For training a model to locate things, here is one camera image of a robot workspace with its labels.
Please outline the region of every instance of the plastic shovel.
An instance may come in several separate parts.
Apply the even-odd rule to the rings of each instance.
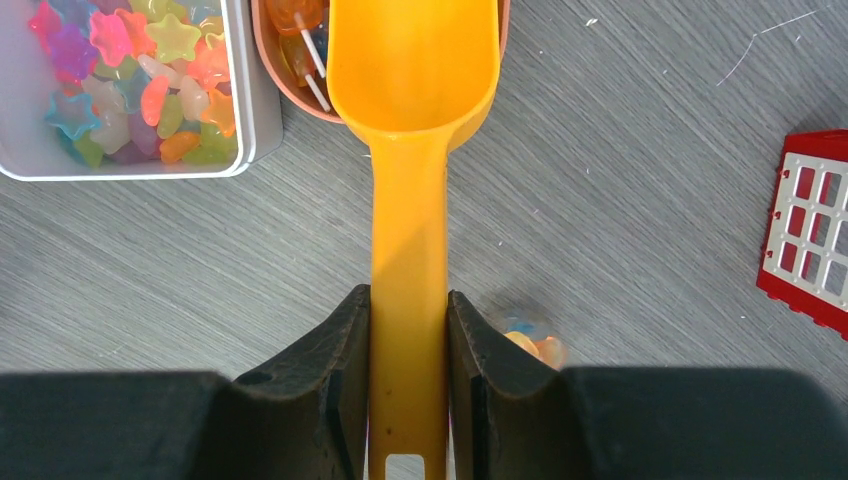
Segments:
[[[497,0],[333,0],[330,99],[371,148],[369,478],[392,454],[446,475],[447,155],[500,73]]]

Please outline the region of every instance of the orange bowl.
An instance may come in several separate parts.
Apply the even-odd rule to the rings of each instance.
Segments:
[[[289,71],[288,67],[283,63],[283,57],[278,47],[279,35],[271,23],[271,19],[265,13],[263,6],[264,0],[251,0],[251,15],[253,17],[253,36],[256,39],[256,46],[259,49],[259,56],[262,58],[262,63],[265,64],[265,69],[274,79],[277,88],[289,98],[295,105],[301,109],[311,113],[312,115],[328,122],[344,123],[336,114],[335,110],[325,112],[318,104],[318,100],[309,90],[309,87],[298,87],[297,81]],[[498,10],[500,12],[500,30],[501,30],[501,56],[506,49],[507,35],[509,34],[509,2],[510,0],[498,0]]]

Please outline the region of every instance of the white lattice panel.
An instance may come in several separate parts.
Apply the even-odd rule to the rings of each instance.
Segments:
[[[783,167],[763,269],[848,311],[848,163],[788,153]]]

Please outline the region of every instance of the scoop handle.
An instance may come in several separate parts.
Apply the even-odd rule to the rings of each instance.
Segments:
[[[374,168],[368,472],[420,455],[446,478],[447,141],[370,141]]]

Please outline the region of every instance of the pink star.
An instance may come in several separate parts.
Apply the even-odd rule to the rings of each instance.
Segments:
[[[56,33],[62,28],[62,19],[59,18],[59,14],[47,2],[41,2],[41,5],[38,6],[38,11],[35,12],[35,16],[29,20],[27,25],[38,37],[41,48],[45,52],[49,52],[50,46],[47,44],[47,35]]]
[[[117,67],[133,53],[133,43],[124,21],[117,15],[94,12],[91,15],[91,44],[100,50],[103,63]]]

